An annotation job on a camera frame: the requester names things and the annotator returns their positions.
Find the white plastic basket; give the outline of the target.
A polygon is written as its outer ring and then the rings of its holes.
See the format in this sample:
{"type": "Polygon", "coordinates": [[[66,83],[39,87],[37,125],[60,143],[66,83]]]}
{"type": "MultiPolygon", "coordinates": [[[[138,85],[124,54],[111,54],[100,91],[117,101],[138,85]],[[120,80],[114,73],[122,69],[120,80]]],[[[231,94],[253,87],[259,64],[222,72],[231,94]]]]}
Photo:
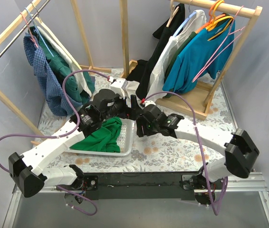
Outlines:
{"type": "Polygon", "coordinates": [[[116,152],[94,152],[94,151],[82,151],[68,149],[68,153],[89,154],[99,156],[127,156],[132,150],[135,122],[128,119],[122,119],[122,127],[119,137],[117,138],[117,145],[120,147],[120,153],[116,152]]]}

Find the bright green t shirt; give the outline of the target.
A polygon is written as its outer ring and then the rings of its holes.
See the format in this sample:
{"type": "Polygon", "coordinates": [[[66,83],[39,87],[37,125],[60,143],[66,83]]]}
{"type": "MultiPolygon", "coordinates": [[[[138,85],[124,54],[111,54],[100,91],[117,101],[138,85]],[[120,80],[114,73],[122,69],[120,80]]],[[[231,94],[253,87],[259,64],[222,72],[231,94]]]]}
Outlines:
{"type": "Polygon", "coordinates": [[[121,128],[121,119],[118,117],[111,118],[103,122],[100,129],[93,132],[84,140],[74,144],[70,149],[120,153],[120,147],[117,145],[117,138],[120,135],[121,128]]]}

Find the teal blue t shirt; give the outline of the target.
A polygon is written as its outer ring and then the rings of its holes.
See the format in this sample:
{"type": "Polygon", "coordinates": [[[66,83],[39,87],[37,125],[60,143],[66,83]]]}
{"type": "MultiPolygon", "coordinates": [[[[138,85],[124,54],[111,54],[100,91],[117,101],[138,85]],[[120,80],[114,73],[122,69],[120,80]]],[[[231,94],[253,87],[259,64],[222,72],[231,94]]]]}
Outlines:
{"type": "MultiPolygon", "coordinates": [[[[203,29],[198,34],[192,32],[186,41],[187,44],[176,56],[168,76],[164,81],[163,91],[171,91],[175,93],[187,93],[196,87],[197,81],[192,83],[196,74],[204,67],[206,62],[210,59],[212,54],[218,48],[220,43],[224,40],[229,32],[229,27],[216,39],[208,41],[212,37],[217,28],[212,31],[203,29]]],[[[234,35],[230,35],[225,43],[218,50],[220,52],[227,44],[234,40],[234,35]]],[[[212,79],[216,78],[217,72],[222,71],[231,52],[233,44],[228,46],[214,61],[213,63],[201,74],[209,74],[212,79]]]]}

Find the yellow hanger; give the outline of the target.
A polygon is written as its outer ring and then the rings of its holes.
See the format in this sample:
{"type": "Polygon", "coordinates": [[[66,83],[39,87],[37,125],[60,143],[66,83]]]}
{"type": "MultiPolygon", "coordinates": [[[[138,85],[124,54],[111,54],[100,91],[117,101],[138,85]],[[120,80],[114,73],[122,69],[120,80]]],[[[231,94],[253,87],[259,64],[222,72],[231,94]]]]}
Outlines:
{"type": "Polygon", "coordinates": [[[229,27],[233,21],[234,17],[227,15],[222,15],[219,19],[212,20],[206,29],[207,31],[212,31],[217,28],[217,31],[212,37],[208,38],[208,41],[216,39],[229,27]]]}

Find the pink wire hanger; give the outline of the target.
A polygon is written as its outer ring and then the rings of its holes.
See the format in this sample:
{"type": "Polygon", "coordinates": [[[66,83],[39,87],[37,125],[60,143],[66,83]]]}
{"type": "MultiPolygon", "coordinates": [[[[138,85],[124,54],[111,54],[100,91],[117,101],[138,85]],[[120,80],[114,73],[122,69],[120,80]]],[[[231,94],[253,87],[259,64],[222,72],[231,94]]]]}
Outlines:
{"type": "Polygon", "coordinates": [[[200,75],[213,63],[213,61],[228,47],[230,46],[242,33],[240,33],[236,38],[234,38],[234,40],[232,40],[229,44],[227,44],[220,52],[218,52],[218,50],[221,48],[221,46],[225,43],[226,39],[230,36],[233,35],[237,32],[241,32],[245,29],[245,26],[237,29],[233,32],[231,32],[232,26],[234,24],[235,18],[237,17],[238,13],[242,10],[244,6],[242,5],[240,7],[240,9],[236,12],[235,17],[232,19],[232,23],[231,26],[229,28],[229,32],[227,34],[227,36],[224,38],[224,40],[220,43],[220,45],[218,46],[218,48],[215,50],[215,52],[212,54],[212,56],[210,57],[210,59],[206,62],[206,64],[204,65],[204,67],[196,74],[196,76],[193,78],[192,83],[194,83],[195,81],[197,81],[197,79],[200,77],[200,75]]]}

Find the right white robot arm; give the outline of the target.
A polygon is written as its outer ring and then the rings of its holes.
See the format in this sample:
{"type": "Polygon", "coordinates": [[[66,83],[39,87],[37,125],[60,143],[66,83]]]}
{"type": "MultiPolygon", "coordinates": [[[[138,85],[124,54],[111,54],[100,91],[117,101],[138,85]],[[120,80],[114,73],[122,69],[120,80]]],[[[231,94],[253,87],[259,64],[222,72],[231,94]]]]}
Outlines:
{"type": "Polygon", "coordinates": [[[193,179],[203,189],[210,188],[217,180],[230,175],[246,179],[259,156],[259,150],[247,131],[217,130],[184,118],[178,114],[166,115],[157,106],[149,104],[136,117],[139,137],[160,133],[209,147],[224,157],[206,163],[193,179]]]}

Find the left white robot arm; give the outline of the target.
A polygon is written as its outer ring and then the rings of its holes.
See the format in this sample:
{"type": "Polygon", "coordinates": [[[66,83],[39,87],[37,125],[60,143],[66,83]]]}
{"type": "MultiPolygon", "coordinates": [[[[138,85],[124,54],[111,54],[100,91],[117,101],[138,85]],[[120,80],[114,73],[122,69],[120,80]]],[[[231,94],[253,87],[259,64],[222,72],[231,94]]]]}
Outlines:
{"type": "Polygon", "coordinates": [[[136,120],[141,107],[135,95],[130,98],[131,105],[110,89],[101,89],[93,101],[84,105],[71,116],[53,139],[46,139],[35,148],[19,155],[9,157],[9,173],[24,197],[29,198],[48,186],[68,185],[73,190],[84,184],[85,175],[74,164],[64,168],[47,168],[48,164],[75,143],[87,138],[98,130],[102,123],[112,117],[136,120]]]}

